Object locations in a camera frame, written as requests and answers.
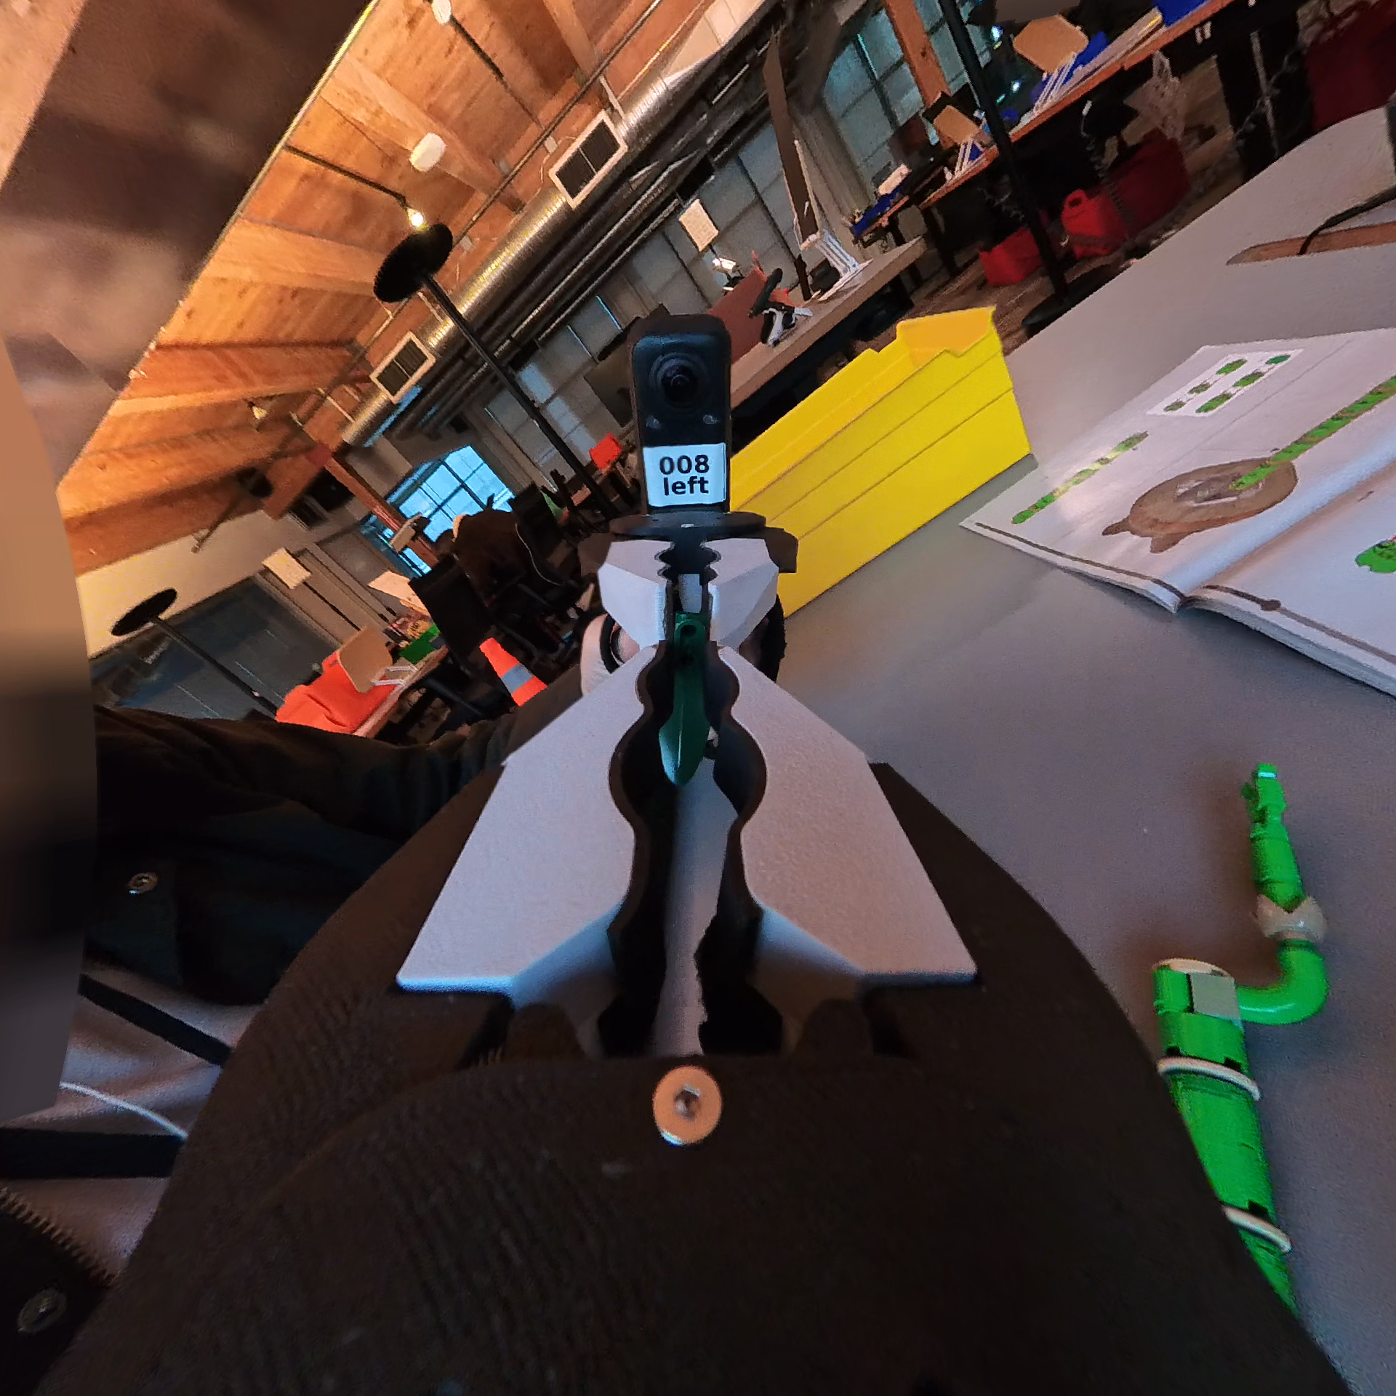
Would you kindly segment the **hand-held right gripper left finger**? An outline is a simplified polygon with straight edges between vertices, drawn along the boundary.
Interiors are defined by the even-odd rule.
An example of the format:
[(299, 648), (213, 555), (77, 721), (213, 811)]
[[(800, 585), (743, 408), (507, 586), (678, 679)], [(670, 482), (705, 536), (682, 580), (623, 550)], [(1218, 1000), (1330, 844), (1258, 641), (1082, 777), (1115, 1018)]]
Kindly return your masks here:
[(667, 774), (647, 646), (499, 769), (396, 982), (497, 992), (652, 1047), (667, 968)]

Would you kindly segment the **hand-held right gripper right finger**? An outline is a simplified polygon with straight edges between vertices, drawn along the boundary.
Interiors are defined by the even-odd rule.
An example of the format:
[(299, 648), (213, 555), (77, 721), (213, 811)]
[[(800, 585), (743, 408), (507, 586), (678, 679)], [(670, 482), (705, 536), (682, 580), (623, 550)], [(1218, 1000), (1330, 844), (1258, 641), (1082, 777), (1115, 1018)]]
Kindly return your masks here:
[(776, 1053), (828, 1000), (972, 982), (863, 751), (730, 648), (710, 649), (705, 699), (730, 819), (698, 944), (702, 1052)]

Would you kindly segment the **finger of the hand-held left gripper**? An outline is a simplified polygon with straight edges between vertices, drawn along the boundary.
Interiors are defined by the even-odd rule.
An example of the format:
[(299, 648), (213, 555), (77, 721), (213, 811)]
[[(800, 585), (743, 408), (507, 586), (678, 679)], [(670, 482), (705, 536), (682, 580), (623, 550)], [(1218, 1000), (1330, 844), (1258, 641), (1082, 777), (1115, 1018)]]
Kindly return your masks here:
[(620, 658), (675, 638), (675, 585), (665, 561), (670, 541), (612, 541), (598, 568), (600, 595), (620, 638)]
[(708, 641), (736, 649), (773, 609), (780, 568), (763, 538), (711, 538), (707, 548)]

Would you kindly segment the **green toy leaf piece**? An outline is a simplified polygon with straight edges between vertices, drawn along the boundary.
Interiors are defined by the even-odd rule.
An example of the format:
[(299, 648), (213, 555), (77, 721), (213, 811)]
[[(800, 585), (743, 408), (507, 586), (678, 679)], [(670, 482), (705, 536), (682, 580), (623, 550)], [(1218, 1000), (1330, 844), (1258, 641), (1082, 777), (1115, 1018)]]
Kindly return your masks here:
[(672, 711), (658, 731), (658, 746), (665, 774), (680, 789), (698, 772), (710, 741), (708, 646), (705, 618), (678, 613), (670, 643)]

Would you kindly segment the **stack of yellow bins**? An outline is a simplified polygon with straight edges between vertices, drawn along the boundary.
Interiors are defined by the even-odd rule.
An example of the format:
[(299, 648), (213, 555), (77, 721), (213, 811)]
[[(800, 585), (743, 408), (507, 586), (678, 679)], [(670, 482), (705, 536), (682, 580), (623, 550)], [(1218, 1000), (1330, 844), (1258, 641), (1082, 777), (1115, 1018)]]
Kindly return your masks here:
[(991, 307), (906, 319), (736, 453), (731, 501), (798, 540), (788, 616), (1031, 450)]

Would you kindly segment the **green toy bamboo stalk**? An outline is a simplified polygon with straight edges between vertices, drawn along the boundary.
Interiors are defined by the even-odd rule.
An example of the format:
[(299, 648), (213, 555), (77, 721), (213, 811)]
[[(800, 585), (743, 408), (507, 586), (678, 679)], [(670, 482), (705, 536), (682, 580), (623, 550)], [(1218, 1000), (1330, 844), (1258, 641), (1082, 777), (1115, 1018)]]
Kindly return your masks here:
[(1278, 957), (1278, 980), (1242, 985), (1218, 965), (1170, 957), (1154, 967), (1162, 1055), (1157, 1071), (1182, 1116), (1210, 1186), (1250, 1256), (1296, 1311), (1293, 1244), (1280, 1224), (1245, 1027), (1318, 1015), (1330, 995), (1321, 953), (1326, 920), (1300, 870), (1278, 771), (1260, 762), (1242, 789), (1258, 925)]

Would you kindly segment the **person's left forearm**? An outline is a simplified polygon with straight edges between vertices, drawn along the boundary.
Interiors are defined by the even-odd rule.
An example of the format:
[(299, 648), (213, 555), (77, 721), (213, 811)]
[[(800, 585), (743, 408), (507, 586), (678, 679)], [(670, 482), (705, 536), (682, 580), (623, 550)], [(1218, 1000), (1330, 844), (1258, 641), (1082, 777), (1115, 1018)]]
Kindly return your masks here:
[(95, 706), (98, 836), (171, 860), (241, 842), (261, 857), (301, 844), (396, 849), (577, 703), (587, 679), (574, 666), (504, 718), (427, 744)]

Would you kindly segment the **grey desk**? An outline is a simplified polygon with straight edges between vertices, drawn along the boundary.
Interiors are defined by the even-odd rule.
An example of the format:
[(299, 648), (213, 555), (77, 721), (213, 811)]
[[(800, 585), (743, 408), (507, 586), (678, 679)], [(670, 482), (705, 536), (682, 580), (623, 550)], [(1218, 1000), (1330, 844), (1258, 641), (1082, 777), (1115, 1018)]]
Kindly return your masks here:
[(1150, 967), (1270, 977), (1240, 786), (1275, 762), (1331, 998), (1248, 1032), (1311, 1334), (1393, 1392), (1393, 699), (1207, 611), (981, 538), (1026, 457), (790, 619), (780, 679), (1070, 934), (1157, 1053)]

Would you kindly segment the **black and white handheld device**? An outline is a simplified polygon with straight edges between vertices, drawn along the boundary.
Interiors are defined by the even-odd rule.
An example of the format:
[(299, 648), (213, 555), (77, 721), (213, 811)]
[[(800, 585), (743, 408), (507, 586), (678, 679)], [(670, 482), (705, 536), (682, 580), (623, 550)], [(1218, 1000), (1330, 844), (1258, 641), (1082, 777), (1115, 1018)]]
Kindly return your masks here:
[(748, 317), (758, 325), (761, 344), (776, 345), (801, 320), (810, 320), (815, 314), (810, 305), (791, 300), (791, 295), (781, 287), (781, 279), (781, 267), (768, 272), (748, 310)]

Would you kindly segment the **orange traffic cone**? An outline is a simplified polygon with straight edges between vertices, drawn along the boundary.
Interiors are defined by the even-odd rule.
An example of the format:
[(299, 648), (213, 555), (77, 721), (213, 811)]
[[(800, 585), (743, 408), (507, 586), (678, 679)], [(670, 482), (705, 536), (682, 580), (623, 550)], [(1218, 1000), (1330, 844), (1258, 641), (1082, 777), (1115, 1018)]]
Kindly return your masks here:
[(507, 651), (495, 638), (484, 638), (479, 651), (495, 676), (502, 681), (515, 706), (530, 703), (544, 693), (547, 684), (535, 676), (522, 659)]

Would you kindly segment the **grey background table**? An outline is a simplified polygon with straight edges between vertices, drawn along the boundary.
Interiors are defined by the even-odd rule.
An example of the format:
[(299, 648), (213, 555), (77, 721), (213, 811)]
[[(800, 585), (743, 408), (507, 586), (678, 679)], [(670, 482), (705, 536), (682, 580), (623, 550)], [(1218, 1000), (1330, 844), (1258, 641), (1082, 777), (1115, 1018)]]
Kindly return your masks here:
[(806, 319), (796, 319), (795, 327), (778, 342), (760, 342), (731, 365), (731, 408), (738, 413), (755, 403), (761, 393), (780, 388), (786, 377), (801, 365), (820, 362), (828, 355), (826, 345), (849, 330), (864, 314), (878, 294), (911, 267), (928, 251), (926, 237), (913, 237), (904, 244), (868, 259), (848, 282), (831, 289), (831, 295), (813, 302)]

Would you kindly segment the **white air vent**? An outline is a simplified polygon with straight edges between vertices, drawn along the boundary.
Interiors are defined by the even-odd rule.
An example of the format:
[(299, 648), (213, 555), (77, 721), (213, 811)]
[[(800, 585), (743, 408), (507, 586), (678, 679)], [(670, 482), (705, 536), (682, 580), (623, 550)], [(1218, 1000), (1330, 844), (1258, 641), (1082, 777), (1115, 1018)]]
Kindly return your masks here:
[(547, 174), (570, 209), (584, 204), (628, 152), (623, 131), (608, 113), (598, 113), (549, 167)]

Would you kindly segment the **black floor lamp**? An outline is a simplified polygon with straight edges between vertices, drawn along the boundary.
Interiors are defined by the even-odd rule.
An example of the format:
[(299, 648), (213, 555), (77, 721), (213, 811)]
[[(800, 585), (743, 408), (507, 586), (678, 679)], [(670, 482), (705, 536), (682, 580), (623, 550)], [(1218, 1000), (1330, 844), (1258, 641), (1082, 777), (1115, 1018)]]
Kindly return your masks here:
[(540, 428), (547, 442), (567, 462), (570, 472), (587, 482), (590, 496), (597, 501), (600, 513), (607, 520), (618, 518), (617, 505), (605, 493), (597, 470), (572, 450), (567, 440), (554, 428), (542, 407), (524, 390), (517, 375), (489, 349), (459, 305), (449, 299), (446, 289), (439, 284), (436, 274), (446, 265), (454, 247), (452, 231), (444, 222), (434, 222), (422, 231), (411, 232), (379, 264), (374, 279), (374, 294), (384, 304), (401, 304), (414, 292), (426, 290), (489, 370), (497, 375), (527, 417)]
[(191, 638), (188, 638), (178, 626), (175, 626), (170, 619), (166, 619), (166, 613), (176, 603), (178, 591), (173, 586), (166, 586), (150, 598), (133, 604), (122, 618), (115, 619), (112, 624), (112, 633), (117, 638), (128, 638), (133, 634), (140, 634), (143, 631), (153, 629), (165, 638), (175, 641), (183, 649), (190, 651), (193, 656), (200, 658), (208, 668), (216, 671), (225, 681), (231, 686), (240, 689), (246, 694), (253, 704), (268, 718), (274, 718), (278, 706), (273, 703), (266, 694), (259, 689), (254, 689), (251, 683), (235, 673), (231, 668), (223, 664), (213, 653), (205, 649), (203, 646), (196, 644)]
[(1032, 241), (1039, 251), (1042, 269), (1047, 272), (1049, 282), (1052, 285), (1052, 292), (1042, 302), (1039, 302), (1036, 307), (1029, 309), (1024, 314), (1024, 334), (1031, 339), (1039, 335), (1042, 329), (1062, 319), (1074, 307), (1074, 290), (1069, 282), (1062, 259), (1056, 251), (1056, 241), (1051, 234), (1051, 227), (1042, 217), (1042, 209), (1039, 207), (1034, 189), (1031, 187), (1031, 182), (1026, 177), (1024, 167), (1021, 166), (1021, 161), (1014, 151), (1007, 128), (1004, 126), (999, 106), (989, 88), (984, 66), (971, 39), (966, 18), (961, 13), (961, 6), (956, 1), (939, 1), (938, 6), (949, 28), (954, 49), (964, 64), (966, 76), (969, 79), (972, 94), (976, 96), (977, 106), (986, 118), (986, 124), (991, 136), (991, 146), (997, 154), (997, 164), (1001, 164), (1007, 174), (1009, 184), (1014, 192), (1014, 199), (1017, 202), (1017, 209), (1024, 217), (1024, 226), (1032, 236)]

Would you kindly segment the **red container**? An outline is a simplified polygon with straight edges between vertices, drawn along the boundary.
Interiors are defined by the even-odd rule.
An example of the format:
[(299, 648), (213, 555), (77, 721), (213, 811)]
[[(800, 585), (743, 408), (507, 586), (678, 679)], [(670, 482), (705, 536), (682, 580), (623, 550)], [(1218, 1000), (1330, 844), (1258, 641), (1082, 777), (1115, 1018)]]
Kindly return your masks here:
[(1316, 131), (1383, 108), (1395, 93), (1395, 3), (1356, 3), (1326, 21), (1306, 48), (1305, 71)]
[(1134, 237), (1127, 212), (1105, 182), (1069, 192), (1059, 219), (1075, 259), (1110, 255), (1124, 249)]
[(979, 260), (989, 287), (1017, 285), (1044, 267), (1031, 226), (1021, 226), (994, 246), (981, 249)]

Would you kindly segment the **long wooden table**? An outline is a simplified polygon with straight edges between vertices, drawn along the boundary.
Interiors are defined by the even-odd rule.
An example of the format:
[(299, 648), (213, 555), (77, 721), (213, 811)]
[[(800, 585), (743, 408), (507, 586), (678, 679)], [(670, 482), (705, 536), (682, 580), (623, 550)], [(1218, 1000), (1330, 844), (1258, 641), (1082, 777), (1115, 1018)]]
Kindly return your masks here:
[[(1115, 36), (1100, 28), (1084, 33), (1064, 15), (1016, 34), (1011, 54), (1039, 68), (1039, 78), (1004, 89), (1001, 116), (1065, 272), (1090, 259), (1075, 259), (1060, 226), (1069, 192), (1109, 184), (1129, 209), (1129, 244), (1190, 192), (1182, 76), (1218, 43), (1247, 34), (1262, 8), (1145, 3)], [(861, 244), (899, 236), (901, 217), (911, 209), (921, 212), (938, 252), (966, 242), (979, 254), (1024, 226), (984, 116), (971, 109), (972, 89), (966, 86), (962, 94), (966, 101), (939, 96), (931, 108), (943, 121), (943, 144), (896, 157), (884, 192), (853, 217), (849, 231)]]

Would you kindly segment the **open instruction booklet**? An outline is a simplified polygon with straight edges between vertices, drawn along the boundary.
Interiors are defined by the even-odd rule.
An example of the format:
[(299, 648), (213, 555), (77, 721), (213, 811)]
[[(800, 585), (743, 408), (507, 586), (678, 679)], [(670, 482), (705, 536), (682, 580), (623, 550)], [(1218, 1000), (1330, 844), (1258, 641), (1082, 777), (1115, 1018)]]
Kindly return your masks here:
[(1208, 342), (964, 528), (1395, 693), (1395, 330)]

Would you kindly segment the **silver air duct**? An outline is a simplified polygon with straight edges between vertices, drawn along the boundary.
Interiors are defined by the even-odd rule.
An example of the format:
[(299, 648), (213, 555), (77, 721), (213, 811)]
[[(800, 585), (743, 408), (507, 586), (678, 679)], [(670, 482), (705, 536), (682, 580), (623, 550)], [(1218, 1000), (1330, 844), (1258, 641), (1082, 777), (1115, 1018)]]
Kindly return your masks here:
[(692, 194), (715, 152), (765, 108), (765, 51), (780, 33), (766, 13), (700, 54), (700, 24), (658, 53), (622, 93), (618, 157), (579, 204), (532, 199), (482, 264), (449, 294), (505, 364), (525, 359)]

